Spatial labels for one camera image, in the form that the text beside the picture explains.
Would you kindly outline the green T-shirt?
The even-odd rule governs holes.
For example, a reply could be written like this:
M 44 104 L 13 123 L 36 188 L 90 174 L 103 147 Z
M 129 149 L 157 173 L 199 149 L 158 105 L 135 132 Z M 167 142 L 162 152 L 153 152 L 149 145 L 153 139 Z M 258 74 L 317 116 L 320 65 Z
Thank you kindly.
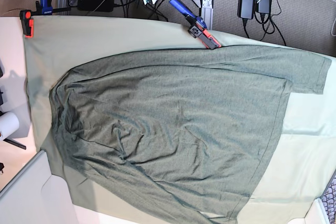
M 170 223 L 236 223 L 278 145 L 291 93 L 329 58 L 256 45 L 151 50 L 70 69 L 49 94 L 63 162 Z

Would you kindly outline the black power adapter short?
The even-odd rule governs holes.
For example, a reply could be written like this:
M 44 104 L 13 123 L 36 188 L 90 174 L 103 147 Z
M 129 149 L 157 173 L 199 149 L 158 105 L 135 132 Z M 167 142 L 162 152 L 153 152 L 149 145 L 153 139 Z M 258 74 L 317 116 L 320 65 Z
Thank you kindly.
M 271 13 L 271 2 L 272 0 L 260 0 L 256 4 L 256 12 L 260 14 L 270 14 Z

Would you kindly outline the blue orange clamp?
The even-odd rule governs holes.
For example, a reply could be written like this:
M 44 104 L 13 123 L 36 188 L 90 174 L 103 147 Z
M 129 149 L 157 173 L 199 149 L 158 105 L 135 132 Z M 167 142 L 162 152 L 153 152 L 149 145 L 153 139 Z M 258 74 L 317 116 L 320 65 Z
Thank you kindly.
M 52 0 L 40 0 L 35 2 L 35 11 L 29 9 L 20 11 L 19 18 L 22 24 L 23 34 L 26 38 L 34 37 L 34 16 L 48 16 L 55 13 L 68 12 L 71 10 L 71 7 L 53 8 L 51 4 Z
M 215 37 L 208 32 L 207 26 L 201 17 L 196 16 L 180 0 L 170 0 L 169 3 L 189 22 L 188 32 L 192 37 L 199 39 L 207 49 L 214 50 L 221 47 Z

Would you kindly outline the white paper roll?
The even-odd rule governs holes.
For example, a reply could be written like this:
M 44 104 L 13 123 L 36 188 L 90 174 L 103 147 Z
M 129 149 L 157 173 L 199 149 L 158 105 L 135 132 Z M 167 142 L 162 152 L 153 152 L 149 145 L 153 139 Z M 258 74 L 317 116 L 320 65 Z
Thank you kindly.
M 1 141 L 19 129 L 18 117 L 13 112 L 6 112 L 0 118 Z

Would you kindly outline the black power adapter tall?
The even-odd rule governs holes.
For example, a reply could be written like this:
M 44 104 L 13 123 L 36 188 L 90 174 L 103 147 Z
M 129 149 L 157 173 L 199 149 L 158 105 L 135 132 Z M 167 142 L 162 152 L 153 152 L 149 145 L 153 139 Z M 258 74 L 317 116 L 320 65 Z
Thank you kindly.
M 238 0 L 237 16 L 242 19 L 253 19 L 254 0 Z

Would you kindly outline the black power brick left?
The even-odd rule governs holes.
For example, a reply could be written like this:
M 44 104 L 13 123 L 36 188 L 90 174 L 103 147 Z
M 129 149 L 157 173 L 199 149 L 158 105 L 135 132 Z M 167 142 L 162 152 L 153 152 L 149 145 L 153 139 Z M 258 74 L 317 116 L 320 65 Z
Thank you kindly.
M 88 12 L 112 12 L 114 0 L 78 0 L 77 9 Z

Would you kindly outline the light green table cloth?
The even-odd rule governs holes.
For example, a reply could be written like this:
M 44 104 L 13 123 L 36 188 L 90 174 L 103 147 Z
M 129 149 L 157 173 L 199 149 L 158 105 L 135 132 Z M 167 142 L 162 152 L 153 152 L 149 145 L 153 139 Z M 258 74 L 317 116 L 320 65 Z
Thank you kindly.
M 160 223 L 97 183 L 65 166 L 50 132 L 49 91 L 69 69 L 129 51 L 201 49 L 178 24 L 144 19 L 84 16 L 35 18 L 33 38 L 24 39 L 27 95 L 35 145 L 47 153 L 51 173 L 74 203 L 79 221 L 119 217 Z M 239 223 L 307 221 L 307 213 L 335 176 L 335 64 L 322 95 L 293 93 L 283 134 L 259 185 L 238 216 Z

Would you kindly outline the blue orange clamp left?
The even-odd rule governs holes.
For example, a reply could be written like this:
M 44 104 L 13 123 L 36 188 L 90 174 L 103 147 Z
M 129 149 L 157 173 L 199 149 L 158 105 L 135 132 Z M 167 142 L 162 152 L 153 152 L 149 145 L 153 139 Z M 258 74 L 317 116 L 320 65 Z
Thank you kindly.
M 34 16 L 48 16 L 55 13 L 68 12 L 71 10 L 71 7 L 53 8 L 51 4 L 52 0 L 40 0 L 35 2 L 35 11 L 29 9 L 20 11 L 19 18 L 22 24 L 23 34 L 26 38 L 34 37 Z

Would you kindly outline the patterned keyboard corner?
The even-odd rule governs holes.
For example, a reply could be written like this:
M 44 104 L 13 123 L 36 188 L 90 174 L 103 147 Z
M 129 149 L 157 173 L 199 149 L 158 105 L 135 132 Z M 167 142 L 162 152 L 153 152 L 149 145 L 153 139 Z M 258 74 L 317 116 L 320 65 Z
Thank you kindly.
M 325 191 L 321 196 L 321 200 L 326 211 L 326 214 L 329 219 L 329 223 L 335 223 L 335 181 L 336 177 L 333 175 L 331 180 L 329 181 Z

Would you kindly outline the blue orange clamp centre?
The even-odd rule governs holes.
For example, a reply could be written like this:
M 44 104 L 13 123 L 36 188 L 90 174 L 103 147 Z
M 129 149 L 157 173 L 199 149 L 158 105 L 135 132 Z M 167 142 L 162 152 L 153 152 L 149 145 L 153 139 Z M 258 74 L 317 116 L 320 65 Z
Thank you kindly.
M 180 0 L 170 0 L 169 3 L 189 22 L 188 32 L 192 37 L 199 39 L 207 49 L 214 50 L 221 47 L 215 37 L 208 32 L 207 26 L 201 17 L 196 16 Z

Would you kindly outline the black rod on table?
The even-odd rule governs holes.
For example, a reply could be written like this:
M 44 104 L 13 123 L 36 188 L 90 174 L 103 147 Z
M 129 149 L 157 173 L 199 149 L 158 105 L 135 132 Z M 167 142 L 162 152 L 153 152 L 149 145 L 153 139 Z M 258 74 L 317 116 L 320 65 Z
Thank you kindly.
M 25 145 L 23 145 L 23 144 L 15 141 L 15 140 L 10 140 L 10 139 L 5 138 L 3 141 L 6 142 L 6 143 L 8 143 L 8 144 L 14 145 L 14 146 L 16 146 L 18 148 L 21 148 L 23 150 L 26 150 L 26 146 Z

